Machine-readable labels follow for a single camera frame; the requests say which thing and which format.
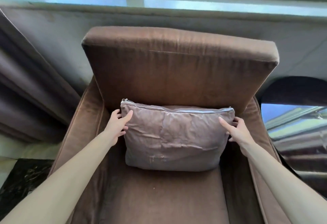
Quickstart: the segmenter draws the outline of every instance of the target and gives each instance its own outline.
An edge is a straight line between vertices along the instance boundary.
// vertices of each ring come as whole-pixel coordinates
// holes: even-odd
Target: person
[[[132,115],[130,111],[121,118],[119,110],[113,111],[105,130],[23,199],[0,224],[64,224],[106,153],[128,130],[126,124]],[[231,135],[229,141],[237,142],[256,167],[292,224],[326,223],[327,201],[255,143],[241,118],[236,117],[232,125],[222,118],[219,122]]]

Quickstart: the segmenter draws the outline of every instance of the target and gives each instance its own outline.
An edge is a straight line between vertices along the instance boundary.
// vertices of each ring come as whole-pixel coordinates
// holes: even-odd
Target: zipper
[[[206,114],[217,114],[217,113],[224,113],[224,112],[229,112],[231,110],[234,110],[231,106],[229,108],[222,108],[222,109],[219,109],[218,111],[217,110],[186,110],[186,109],[176,109],[176,110],[170,110],[168,108],[165,108],[165,107],[161,107],[161,106],[153,106],[153,105],[150,105],[149,107],[145,107],[145,106],[139,106],[137,105],[136,103],[134,103],[133,101],[131,100],[128,100],[127,98],[125,99],[122,99],[121,103],[130,103],[131,105],[134,105],[135,107],[138,107],[138,108],[143,108],[143,109],[153,109],[153,110],[164,110],[164,111],[167,111],[167,112],[177,112],[177,113],[198,113],[198,114],[202,114],[202,113],[206,113]]]

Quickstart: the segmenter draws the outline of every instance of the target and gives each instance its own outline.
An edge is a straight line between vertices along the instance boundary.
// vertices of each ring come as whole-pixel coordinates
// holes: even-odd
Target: brown velvet sofa chair
[[[128,98],[153,105],[234,107],[254,140],[278,155],[254,94],[279,62],[273,42],[166,28],[95,27],[82,46],[94,78],[51,173],[104,130]],[[123,137],[95,171],[71,224],[289,224],[269,188],[228,143],[219,168],[147,171],[125,164]]]

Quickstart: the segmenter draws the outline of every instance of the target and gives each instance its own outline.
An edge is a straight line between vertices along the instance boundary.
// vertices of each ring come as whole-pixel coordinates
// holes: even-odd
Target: dark curtain
[[[28,142],[60,142],[79,101],[0,10],[0,131]]]

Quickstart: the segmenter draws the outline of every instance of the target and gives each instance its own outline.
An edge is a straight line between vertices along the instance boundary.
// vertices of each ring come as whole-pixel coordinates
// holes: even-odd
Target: pillow
[[[133,110],[128,122],[125,161],[148,170],[206,171],[218,166],[228,135],[221,116],[233,122],[233,108],[203,109],[188,106],[149,106],[127,99],[122,116]]]

